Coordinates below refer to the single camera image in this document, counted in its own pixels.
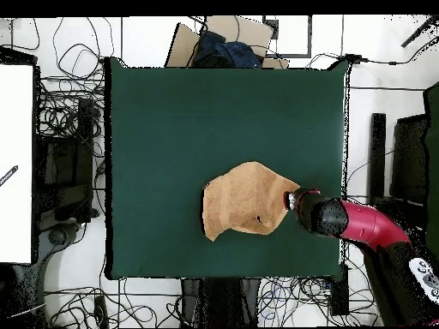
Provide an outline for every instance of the cardboard box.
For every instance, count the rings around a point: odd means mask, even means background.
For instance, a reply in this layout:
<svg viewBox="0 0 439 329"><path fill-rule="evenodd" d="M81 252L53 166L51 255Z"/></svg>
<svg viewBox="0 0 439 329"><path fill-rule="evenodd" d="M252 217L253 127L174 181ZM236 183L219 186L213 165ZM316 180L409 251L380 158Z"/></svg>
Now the cardboard box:
<svg viewBox="0 0 439 329"><path fill-rule="evenodd" d="M209 31L222 35L226 38L226 42L233 42L238 38L238 41L250 45L263 68L286 69L288 67L287 59L265 58L273 33L271 27L240 16L237 16L235 19L233 15L208 16L206 24ZM165 67L191 67L196 54L196 43L199 39L200 37L192 32L192 30L184 24L178 23Z"/></svg>

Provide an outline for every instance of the green mat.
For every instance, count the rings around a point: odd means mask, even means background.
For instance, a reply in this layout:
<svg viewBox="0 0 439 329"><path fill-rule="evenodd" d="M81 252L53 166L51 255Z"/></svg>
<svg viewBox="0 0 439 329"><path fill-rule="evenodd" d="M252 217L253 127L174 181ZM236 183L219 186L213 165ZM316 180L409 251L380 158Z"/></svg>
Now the green mat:
<svg viewBox="0 0 439 329"><path fill-rule="evenodd" d="M339 241L305 232L292 213L271 235L228 230L210 242L200 210L202 188L246 161L340 195L346 63L323 71L105 64L108 278L340 276Z"/></svg>
<svg viewBox="0 0 439 329"><path fill-rule="evenodd" d="M424 91L425 114L430 127L425 136L428 148L428 224L425 241L430 251L439 259L439 83Z"/></svg>

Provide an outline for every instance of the white board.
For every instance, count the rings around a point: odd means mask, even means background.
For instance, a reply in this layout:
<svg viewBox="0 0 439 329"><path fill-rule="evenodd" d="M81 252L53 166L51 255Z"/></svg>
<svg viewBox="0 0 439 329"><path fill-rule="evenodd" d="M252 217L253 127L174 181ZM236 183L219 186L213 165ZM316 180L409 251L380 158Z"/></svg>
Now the white board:
<svg viewBox="0 0 439 329"><path fill-rule="evenodd" d="M33 67L0 64L0 262L31 262L32 109Z"/></svg>

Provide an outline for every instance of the tan cloth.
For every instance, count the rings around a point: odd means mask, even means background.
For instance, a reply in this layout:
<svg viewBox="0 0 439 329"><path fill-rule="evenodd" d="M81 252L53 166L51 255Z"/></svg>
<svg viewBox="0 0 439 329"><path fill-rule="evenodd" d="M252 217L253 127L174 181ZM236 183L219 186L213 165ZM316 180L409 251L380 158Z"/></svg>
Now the tan cloth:
<svg viewBox="0 0 439 329"><path fill-rule="evenodd" d="M257 162L243 163L204 189L202 222L214 241L227 229L267 235L286 215L284 193L299 186Z"/></svg>

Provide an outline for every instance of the white tile floor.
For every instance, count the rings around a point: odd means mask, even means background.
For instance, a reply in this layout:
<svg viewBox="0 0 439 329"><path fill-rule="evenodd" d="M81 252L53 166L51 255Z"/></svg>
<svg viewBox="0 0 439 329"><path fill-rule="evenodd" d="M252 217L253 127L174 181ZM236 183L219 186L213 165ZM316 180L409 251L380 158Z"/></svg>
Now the white tile floor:
<svg viewBox="0 0 439 329"><path fill-rule="evenodd" d="M251 16L251 18L259 21L262 19L261 16ZM273 19L273 16L268 15L268 19ZM299 35L304 33L303 27L306 22L295 16L279 15L277 19L280 20L281 37L278 43L278 52L304 52L304 37ZM312 56L323 52L332 52L337 55L356 53L370 60L404 62L421 45L432 38L431 33L426 33L406 48L400 47L401 43L425 19L425 15L314 15ZM42 76L62 74L57 69L57 56L60 57L73 44L83 43L97 51L97 39L93 27L98 36L102 56L113 54L116 57L122 57L128 66L143 67L163 67L175 26L179 21L195 29L194 22L182 16L108 18L107 20L90 18L90 21L92 24L86 18L65 18L62 24L60 18L36 20L40 44L38 50L29 51L29 53L33 53L39 58ZM286 32L286 29L298 27L298 24L304 25L296 32ZM13 40L15 45L28 48L36 46L37 37L32 19L14 21ZM52 44L53 40L57 46L57 55ZM0 20L0 44L9 44L10 41L10 24L8 21ZM274 50L275 46L275 42L272 41L270 48ZM81 48L73 49L63 60L63 67L72 68L80 50ZM424 113L422 90L439 81L439 67L437 67L439 53L436 50L437 45L421 53L414 62L406 65L389 66L362 63L353 68L348 173L368 159L370 115L372 113L383 112L387 114L387 150L393 148L393 129L397 119ZM313 63L313 67L325 69L332 61L328 57L319 57ZM86 74L93 68L94 62L95 59L86 52L82 53L75 73L78 75ZM309 59L292 59L290 67L303 67L309 62ZM411 90L400 90L401 88L410 88ZM103 138L99 138L98 142L104 147ZM392 156L390 154L386 163L387 193L391 162ZM352 177L348 186L349 194L366 194L366 173L367 168L363 168ZM104 186L105 179L100 177L98 187ZM99 193L100 199L103 200L105 198L104 192ZM93 207L99 209L96 199L93 199ZM98 287L104 251L105 216L102 215L89 224L81 243L53 256L45 276L45 290L57 291L85 286ZM351 248L351 259L359 266L362 265L362 255L354 247ZM359 271L350 273L349 283L352 291L367 287L366 281ZM108 281L106 278L102 278L102 287L107 293L114 294L113 298L117 300L117 281ZM159 321L168 315L165 309L166 304L174 303L175 296L181 293L180 282L176 279L129 278L126 291L133 305L148 305L155 311ZM141 294L168 294L171 296L142 296ZM71 295L49 295L46 298L47 313L49 315L56 313L70 298ZM361 296L355 295L352 300L361 300ZM125 296L121 296L121 302L128 304ZM109 315L117 312L116 304L107 301L107 305ZM296 302L289 302L286 309L290 310L296 305ZM357 308L367 304L365 302L351 302L351 305L352 308ZM137 315L142 320L152 318L151 312L147 309L139 311ZM271 314L268 316L269 319L260 319L260 325L271 326L274 323L276 326L276 320L273 317L274 314ZM122 313L121 320L125 318L127 318L127 314ZM370 325L373 320L370 320L371 316L368 315L359 315L357 318L366 325ZM293 319L288 320L286 325L325 326L327 324L321 312L310 304L300 304ZM65 314L59 317L58 323L67 324L71 321L71 317ZM144 326L153 326L153 322L154 319L151 319ZM162 326L175 327L177 325L176 320L170 319ZM138 325L134 320L128 319L121 324L121 327L126 326L136 327Z"/></svg>

